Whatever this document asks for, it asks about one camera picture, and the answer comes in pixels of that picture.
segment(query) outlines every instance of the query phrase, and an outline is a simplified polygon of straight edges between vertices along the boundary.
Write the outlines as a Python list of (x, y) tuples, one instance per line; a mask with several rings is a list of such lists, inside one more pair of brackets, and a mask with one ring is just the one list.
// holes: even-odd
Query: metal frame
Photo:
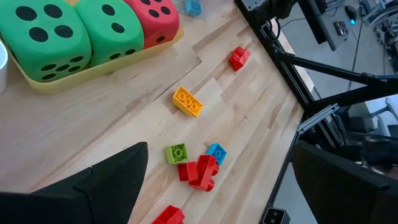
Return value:
[[(304, 109), (303, 118), (308, 118), (313, 116), (315, 113), (319, 112), (328, 105), (334, 105), (337, 103), (340, 107), (353, 105), (356, 103), (373, 100), (383, 96), (389, 96), (398, 93), (398, 79), (397, 77), (391, 76), (375, 76), (368, 73), (357, 73), (349, 70), (344, 70), (342, 68), (332, 67), (330, 65), (325, 65), (322, 63), (310, 61), (304, 58), (296, 57), (293, 54), (285, 52), (278, 40), (276, 40), (274, 33), (271, 31), (269, 25), (259, 24), (256, 17), (270, 17), (266, 15), (267, 11), (262, 12), (264, 15), (259, 14), (256, 10), (248, 11), (242, 0), (234, 0), (237, 7), (241, 11), (244, 18), (247, 20), (251, 29), (254, 31), (255, 35), (259, 39), (260, 43), (263, 45), (267, 53), (269, 54), (271, 60), (277, 67), (280, 74), (283, 76), (285, 82), (288, 84), (289, 88), (292, 90), (297, 101), (300, 103), (301, 107)], [(300, 74), (296, 70), (294, 65), (300, 67), (309, 68), (311, 70), (316, 70), (318, 72), (323, 72), (336, 77), (344, 78), (354, 82), (363, 83), (367, 86), (358, 88), (355, 90), (347, 91), (334, 96), (329, 96), (320, 100), (314, 100), (312, 94), (304, 84)], [(316, 126), (314, 126), (314, 131), (317, 138), (321, 142), (325, 142), (325, 146), (322, 148), (328, 151), (334, 151), (337, 147), (342, 145), (340, 138), (331, 128), (329, 123), (325, 120), (320, 121)], [(293, 145), (297, 142), (299, 134), (296, 134), (292, 145), (288, 151), (287, 157), (284, 161), (284, 165), (279, 173), (277, 182), (275, 183), (274, 189), (269, 197), (269, 201), (264, 210), (260, 223), (264, 218), (264, 215), (269, 207), (272, 206), (277, 195), (277, 191), (282, 182), (283, 175), (287, 168), (287, 164), (291, 160)]]

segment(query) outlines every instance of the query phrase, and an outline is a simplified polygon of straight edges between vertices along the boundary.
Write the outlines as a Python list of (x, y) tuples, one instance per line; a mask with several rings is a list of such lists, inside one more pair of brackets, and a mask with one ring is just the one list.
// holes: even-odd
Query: white cup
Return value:
[(0, 41), (0, 94), (7, 87), (7, 63), (8, 53), (3, 42)]

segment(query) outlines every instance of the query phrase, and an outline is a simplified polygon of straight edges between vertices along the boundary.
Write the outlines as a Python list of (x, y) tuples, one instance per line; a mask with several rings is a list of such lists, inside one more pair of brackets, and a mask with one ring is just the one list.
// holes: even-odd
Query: green foam die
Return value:
[(91, 58), (87, 31), (64, 0), (3, 0), (0, 32), (25, 73), (38, 82), (71, 75)]
[(142, 50), (144, 31), (136, 13), (122, 0), (80, 0), (74, 6), (93, 46), (91, 65)]

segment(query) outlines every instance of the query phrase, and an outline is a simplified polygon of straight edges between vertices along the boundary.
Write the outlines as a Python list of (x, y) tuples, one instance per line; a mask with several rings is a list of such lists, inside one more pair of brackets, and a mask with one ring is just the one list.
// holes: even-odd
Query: yellow tray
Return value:
[(94, 78), (98, 78), (102, 75), (105, 75), (109, 72), (113, 72), (117, 69), (140, 62), (141, 60), (144, 60), (146, 58), (158, 55), (167, 48), (169, 48), (171, 45), (179, 41), (182, 37), (183, 37), (183, 28), (180, 27), (176, 36), (172, 41), (157, 45), (155, 47), (151, 47), (149, 49), (141, 50), (137, 53), (104, 63), (102, 65), (98, 65), (95, 67), (87, 67), (86, 69), (78, 73), (48, 83), (41, 83), (30, 79), (23, 71), (21, 66), (19, 66), (14, 56), (12, 56), (11, 51), (8, 47), (7, 50), (9, 53), (9, 57), (12, 58), (12, 60), (17, 65), (18, 69), (21, 71), (21, 73), (23, 74), (26, 81), (31, 87), (33, 87), (39, 93), (52, 94), (52, 93), (61, 92), (73, 86), (77, 86), (84, 82), (90, 81)]

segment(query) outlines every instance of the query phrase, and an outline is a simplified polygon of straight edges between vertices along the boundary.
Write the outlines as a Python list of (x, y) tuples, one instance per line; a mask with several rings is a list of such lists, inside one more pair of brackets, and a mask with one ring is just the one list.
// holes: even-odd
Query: red lego brick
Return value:
[(214, 170), (213, 170), (213, 173), (212, 173), (211, 175), (216, 175), (216, 174), (218, 174), (218, 171), (220, 171), (220, 166), (219, 166), (218, 164), (216, 164), (216, 165), (214, 166)]
[(250, 56), (250, 51), (248, 49), (243, 50), (241, 47), (237, 47), (229, 58), (232, 69), (238, 71), (247, 62)]
[(237, 53), (239, 56), (242, 56), (243, 52), (244, 52), (244, 49), (241, 48), (241, 47), (237, 47), (237, 48), (234, 50), (234, 53)]
[(198, 178), (197, 163), (187, 162), (177, 164), (180, 181), (193, 181)]
[(152, 224), (181, 224), (184, 218), (181, 209), (169, 205)]
[(216, 162), (216, 158), (212, 155), (201, 155), (197, 165), (199, 176), (197, 180), (190, 181), (189, 185), (196, 189), (211, 191), (214, 187), (214, 180), (211, 179), (211, 176), (214, 173)]

